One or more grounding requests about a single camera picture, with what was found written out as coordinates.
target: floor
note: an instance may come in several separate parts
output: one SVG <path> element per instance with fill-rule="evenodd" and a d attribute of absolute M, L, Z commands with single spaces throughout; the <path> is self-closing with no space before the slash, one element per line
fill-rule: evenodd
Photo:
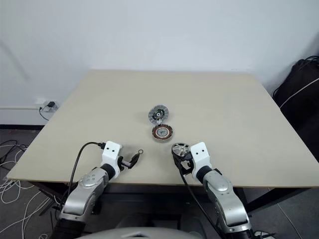
<path fill-rule="evenodd" d="M 0 143 L 8 139 L 17 139 L 20 144 L 30 144 L 36 137 L 38 131 L 35 130 L 0 130 Z M 5 154 L 6 147 L 0 148 L 0 156 Z M 12 153 L 7 160 L 13 160 L 15 153 Z M 5 169 L 0 168 L 0 178 L 2 179 L 7 174 Z M 29 183 L 23 182 L 23 187 L 30 186 Z M 267 192 L 265 188 L 245 188 L 245 194 L 248 201 L 251 201 Z M 22 189 L 17 201 L 4 204 L 0 202 L 0 231 L 8 225 L 21 220 L 28 201 L 33 195 L 38 192 L 37 188 Z M 16 186 L 7 190 L 3 194 L 5 201 L 16 198 L 18 188 Z M 30 203 L 28 215 L 33 212 L 35 208 L 46 199 L 46 196 L 40 193 Z M 298 194 L 284 202 L 280 206 L 289 216 L 303 239 L 319 238 L 319 188 L 309 189 L 301 194 Z M 212 212 L 212 205 L 205 204 L 204 208 Z M 44 215 L 39 216 L 39 213 L 34 214 L 25 228 L 24 237 L 26 239 L 37 239 L 41 234 L 48 234 L 52 231 L 51 215 L 54 219 L 54 209 L 47 211 Z M 142 203 L 112 203 L 104 204 L 100 215 L 91 216 L 88 225 L 85 229 L 87 232 L 96 232 L 106 229 L 114 228 L 117 223 L 126 215 L 134 213 L 162 213 L 162 214 L 180 214 L 187 212 L 190 215 L 199 217 L 204 225 L 204 229 L 208 238 L 218 238 L 216 233 L 209 226 L 209 223 L 202 215 L 201 211 L 193 204 L 185 205 L 151 205 Z M 298 239 L 296 231 L 293 229 L 291 223 L 280 211 L 277 205 L 271 206 L 259 212 L 252 213 L 250 218 L 254 230 L 263 230 L 270 233 L 276 233 L 277 239 Z M 0 233 L 1 239 L 18 239 L 22 238 L 21 222 L 13 225 L 4 232 Z"/>

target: white wall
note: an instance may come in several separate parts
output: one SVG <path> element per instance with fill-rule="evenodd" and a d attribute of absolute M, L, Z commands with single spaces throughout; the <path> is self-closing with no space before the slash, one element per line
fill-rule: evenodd
<path fill-rule="evenodd" d="M 319 50 L 317 0 L 0 0 L 0 107 L 63 102 L 90 68 L 248 71 L 271 92 Z M 0 123 L 43 124 L 35 110 Z"/>

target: beige tabletop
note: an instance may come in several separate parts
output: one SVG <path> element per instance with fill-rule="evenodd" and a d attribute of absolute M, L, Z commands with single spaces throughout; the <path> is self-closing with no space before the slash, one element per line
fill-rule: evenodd
<path fill-rule="evenodd" d="M 169 109 L 167 143 L 152 139 L 149 110 Z M 248 74 L 92 70 L 38 134 L 10 179 L 67 182 L 79 149 L 89 141 L 122 144 L 130 160 L 117 183 L 176 185 L 175 142 L 204 141 L 213 167 L 234 186 L 319 186 L 319 164 L 263 86 Z M 74 181 L 99 166 L 102 150 L 82 153 Z M 187 177 L 190 184 L 196 182 Z"/>

